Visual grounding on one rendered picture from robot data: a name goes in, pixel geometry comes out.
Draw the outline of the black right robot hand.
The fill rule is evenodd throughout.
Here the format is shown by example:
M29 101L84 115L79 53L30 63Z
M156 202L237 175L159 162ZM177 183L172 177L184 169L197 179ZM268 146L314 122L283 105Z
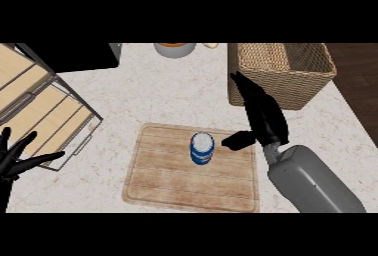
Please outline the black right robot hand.
M250 130L236 132L221 141L221 145L230 150L237 151L255 142L261 146L273 143L277 145L287 144L287 124L274 98L239 71L230 74L230 78L236 83L243 98Z

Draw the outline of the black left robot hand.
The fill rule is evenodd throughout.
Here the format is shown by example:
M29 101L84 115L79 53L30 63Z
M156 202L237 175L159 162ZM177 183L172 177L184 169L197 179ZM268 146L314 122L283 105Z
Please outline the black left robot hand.
M36 132L32 131L23 139L20 139L11 147L7 146L11 129L2 128L0 134L0 214L5 212L13 182L19 179L19 175L32 169L44 162L58 159L64 152L54 152L30 157L26 160L19 160L19 156L36 137Z

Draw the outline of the blue and white can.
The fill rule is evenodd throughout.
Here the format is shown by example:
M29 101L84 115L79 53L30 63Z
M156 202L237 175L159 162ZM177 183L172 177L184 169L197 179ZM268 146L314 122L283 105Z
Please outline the blue and white can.
M197 165L205 165L211 161L213 147L212 136L205 132L197 132L191 136L188 144L190 158Z

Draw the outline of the wooden cutting board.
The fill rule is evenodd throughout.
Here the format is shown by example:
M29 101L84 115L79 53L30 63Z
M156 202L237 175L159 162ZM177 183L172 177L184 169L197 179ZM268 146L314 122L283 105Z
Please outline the wooden cutting board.
M122 189L126 203L194 212L259 211L255 150L218 145L205 165L190 159L197 127L146 123Z

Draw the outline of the black appliance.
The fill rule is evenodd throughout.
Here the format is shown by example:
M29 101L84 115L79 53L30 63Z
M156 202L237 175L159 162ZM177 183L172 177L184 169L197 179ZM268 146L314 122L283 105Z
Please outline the black appliance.
M41 60L54 73L116 68L120 43L30 43L22 53Z

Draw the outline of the grey pot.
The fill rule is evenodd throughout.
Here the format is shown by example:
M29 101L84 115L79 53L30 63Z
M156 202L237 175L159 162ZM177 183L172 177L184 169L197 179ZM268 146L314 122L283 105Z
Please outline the grey pot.
M159 55L172 59L187 56L194 50L194 46L196 46L194 43L171 44L171 45L165 45L160 43L153 44L154 50L159 53Z

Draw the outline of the wicker basket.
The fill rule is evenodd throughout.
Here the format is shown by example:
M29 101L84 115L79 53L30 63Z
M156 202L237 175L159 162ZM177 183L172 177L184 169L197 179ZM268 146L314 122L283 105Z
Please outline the wicker basket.
M336 76L323 43L228 43L227 72L236 71L283 110L299 110Z

